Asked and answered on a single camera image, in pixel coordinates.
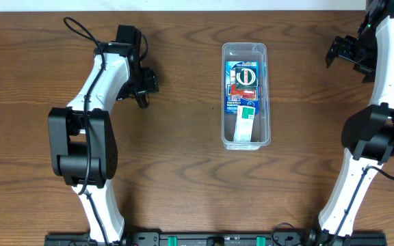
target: blue package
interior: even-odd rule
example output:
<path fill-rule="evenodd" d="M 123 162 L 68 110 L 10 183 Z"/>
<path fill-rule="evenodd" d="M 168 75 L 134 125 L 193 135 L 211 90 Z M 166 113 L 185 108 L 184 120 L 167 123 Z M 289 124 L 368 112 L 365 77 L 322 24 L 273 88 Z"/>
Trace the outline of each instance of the blue package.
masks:
<path fill-rule="evenodd" d="M 231 86 L 235 83 L 238 84 L 238 80 L 241 84 L 244 84 L 241 79 L 244 79 L 244 73 L 239 74 L 242 68 L 246 69 L 246 74 L 249 74 L 249 77 L 253 79 L 248 79 L 253 84 L 251 86 L 256 86 L 256 97 L 255 99 L 245 99 L 241 96 L 231 95 Z M 237 113 L 238 105 L 251 106 L 255 108 L 254 114 L 259 113 L 259 68 L 258 61 L 226 61 L 226 113 Z"/>

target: wooden table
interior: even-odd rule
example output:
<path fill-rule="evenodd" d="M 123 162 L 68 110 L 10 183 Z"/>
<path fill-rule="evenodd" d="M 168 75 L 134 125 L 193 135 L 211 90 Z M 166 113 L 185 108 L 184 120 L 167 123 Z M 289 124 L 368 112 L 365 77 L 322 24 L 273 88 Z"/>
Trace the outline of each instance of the wooden table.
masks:
<path fill-rule="evenodd" d="M 99 40 L 135 25 L 150 45 L 144 65 L 160 92 L 149 109 L 129 99 L 111 115 L 127 223 L 164 232 L 311 226 L 339 175 L 343 124 L 373 89 L 351 64 L 324 62 L 335 36 L 356 34 L 363 12 L 0 13 L 0 245 L 89 230 L 49 150 L 50 108 L 74 98 L 92 68 L 94 46 L 64 26 L 68 14 Z M 222 145 L 225 42 L 268 48 L 272 142 L 258 151 Z M 384 169 L 394 174 L 394 158 Z M 376 177 L 355 228 L 384 230 L 394 245 L 394 182 Z"/>

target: plastic container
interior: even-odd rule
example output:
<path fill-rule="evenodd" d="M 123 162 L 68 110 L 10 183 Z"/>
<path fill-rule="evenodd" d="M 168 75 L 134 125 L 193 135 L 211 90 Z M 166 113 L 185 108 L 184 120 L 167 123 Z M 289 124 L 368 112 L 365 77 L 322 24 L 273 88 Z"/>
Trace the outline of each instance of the plastic container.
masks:
<path fill-rule="evenodd" d="M 226 62 L 253 62 L 259 66 L 259 112 L 254 116 L 252 139 L 233 141 L 237 115 L 226 113 Z M 270 104 L 267 78 L 267 47 L 261 43 L 231 42 L 223 45 L 222 60 L 222 141 L 228 150 L 258 150 L 270 143 Z"/>

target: white logo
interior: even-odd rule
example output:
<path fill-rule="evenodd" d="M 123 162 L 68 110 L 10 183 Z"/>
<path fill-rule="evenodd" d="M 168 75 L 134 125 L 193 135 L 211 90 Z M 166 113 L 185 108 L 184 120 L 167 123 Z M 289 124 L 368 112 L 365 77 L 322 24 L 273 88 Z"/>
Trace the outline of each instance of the white logo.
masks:
<path fill-rule="evenodd" d="M 244 75 L 244 81 L 241 80 L 241 74 Z M 249 68 L 243 68 L 241 72 L 237 73 L 237 80 L 242 85 L 251 85 L 257 79 L 257 76 L 253 72 L 253 70 Z"/>

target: white background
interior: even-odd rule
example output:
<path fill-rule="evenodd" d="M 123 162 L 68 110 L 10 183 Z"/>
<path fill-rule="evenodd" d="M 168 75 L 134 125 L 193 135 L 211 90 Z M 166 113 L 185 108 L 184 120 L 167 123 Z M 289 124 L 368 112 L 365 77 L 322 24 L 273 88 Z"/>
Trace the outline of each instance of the white background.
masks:
<path fill-rule="evenodd" d="M 365 0 L 0 0 L 0 11 L 364 10 Z"/>

